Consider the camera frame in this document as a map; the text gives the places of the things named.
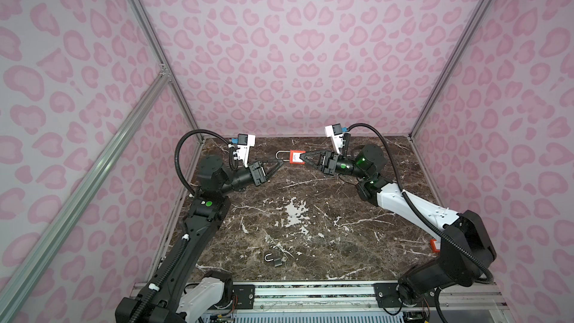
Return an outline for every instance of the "diagonal metal bar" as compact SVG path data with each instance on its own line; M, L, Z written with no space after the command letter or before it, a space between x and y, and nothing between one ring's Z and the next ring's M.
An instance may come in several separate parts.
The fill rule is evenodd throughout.
M20 311L168 82L169 78L164 74L155 78L140 102L118 128L118 132L4 287L0 295L0 323L10 323Z
M464 28L463 33L461 34L459 41L456 42L455 49L453 50L452 54L450 55L447 63L445 64L444 68L442 69L441 74L439 75L436 84L434 85L433 90L430 92L430 95L422 107L421 114L415 121L413 125L413 129L410 133L410 137L415 138L420 130L422 125L424 124L425 120L429 116L434 103L439 99L439 96L442 90L447 86L448 80L451 77L452 71L456 67L456 64L460 61L461 57L463 56L466 48L470 45L472 41L472 37L477 32L482 20L488 13L492 3L494 0L479 0L477 6L475 7L472 15L470 16L466 27Z
M181 86L179 85L179 83L176 80L175 75L173 74L173 70L172 70L171 66L169 65L169 61L167 59L167 56L165 55L164 49L162 48L161 43L158 39L158 36L157 36L157 34L153 28L152 22L149 20L149 17L147 16L147 11L145 10L145 7L143 6L142 1L141 0L127 0L127 2L130 4L130 6L131 6L131 8L135 14L135 18L137 19L138 23L140 24L142 31L143 31L143 34L147 38L147 41L150 44L150 48L152 49L153 54L155 55L155 58L157 59L158 63L161 65L162 69L165 70L165 74L167 76L171 77L169 85L173 88L173 92L174 92L176 99L177 99L177 104L180 106L181 111L184 113L185 119L189 122L192 129L199 128L199 126L197 125L197 121L193 117L190 106L188 105L187 100L185 99L185 97L183 95L183 91L181 90ZM202 141L203 135L199 134L199 137L200 137L199 141Z

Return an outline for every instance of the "pink leopard print wall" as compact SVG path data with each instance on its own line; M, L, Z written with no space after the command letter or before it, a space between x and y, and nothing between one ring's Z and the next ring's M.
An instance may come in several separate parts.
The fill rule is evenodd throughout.
M574 317L574 3L496 0L417 147L442 202L483 217L517 323Z
M477 0L143 0L199 125L409 133Z
M157 73L126 0L0 0L0 289Z
M16 322L115 322L119 301L151 269L182 187L173 148L189 129L165 88ZM182 147L183 167L189 167L196 142Z

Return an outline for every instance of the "brown marble surface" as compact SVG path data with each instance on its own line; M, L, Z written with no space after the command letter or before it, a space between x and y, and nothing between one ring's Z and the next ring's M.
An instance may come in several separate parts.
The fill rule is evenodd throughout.
M409 142L399 136L390 141L405 188L433 202ZM367 143L380 145L377 138L354 137L349 152ZM258 138L249 161L275 158L279 150L323 148L332 148L328 138ZM227 148L208 139L201 157L208 154L226 158ZM390 163L384 176L394 178ZM262 186L230 193L233 205L190 280L201 279L210 269L230 271L236 281L396 279L410 265L434 257L428 234L361 201L354 183L353 177L325 176L306 165L286 162ZM268 253L272 254L268 258L282 259L283 265L265 262Z

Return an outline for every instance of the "side wall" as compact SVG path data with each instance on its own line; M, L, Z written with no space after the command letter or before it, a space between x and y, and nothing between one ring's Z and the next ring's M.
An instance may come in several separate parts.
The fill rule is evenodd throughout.
M199 126L228 136L409 133L477 1L143 0Z
M115 322L119 301L152 269L182 188L173 147L189 130L166 87L25 303L19 323ZM189 167L196 145L190 139L182 147L182 167Z
M518 323L574 316L574 3L497 0L415 138L445 206L483 217Z
M0 290L157 73L126 0L0 0Z

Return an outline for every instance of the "enclosure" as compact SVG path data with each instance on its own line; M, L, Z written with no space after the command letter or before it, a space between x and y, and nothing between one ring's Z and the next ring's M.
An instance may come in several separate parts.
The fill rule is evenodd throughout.
M480 214L498 309L572 320L572 0L0 0L0 21L2 322L115 321L187 214L184 133L253 134L250 157L274 158L357 122L407 190ZM208 138L182 149L192 183L227 155ZM434 257L345 180L287 163L233 193L190 281L392 280Z

